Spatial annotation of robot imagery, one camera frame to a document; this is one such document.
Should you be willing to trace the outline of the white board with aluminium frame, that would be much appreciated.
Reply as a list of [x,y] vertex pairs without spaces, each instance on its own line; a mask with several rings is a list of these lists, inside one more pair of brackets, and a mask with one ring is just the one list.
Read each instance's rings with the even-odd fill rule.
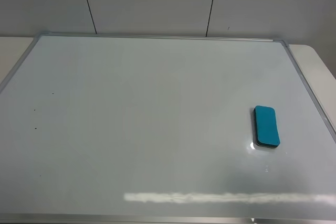
[[1,83],[1,222],[333,223],[335,129],[281,40],[40,35]]

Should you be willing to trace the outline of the teal whiteboard eraser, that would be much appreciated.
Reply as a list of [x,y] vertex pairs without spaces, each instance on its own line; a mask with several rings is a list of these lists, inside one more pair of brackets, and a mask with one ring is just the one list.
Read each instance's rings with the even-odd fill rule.
[[253,112],[257,145],[277,148],[280,145],[280,137],[275,110],[271,107],[257,105]]

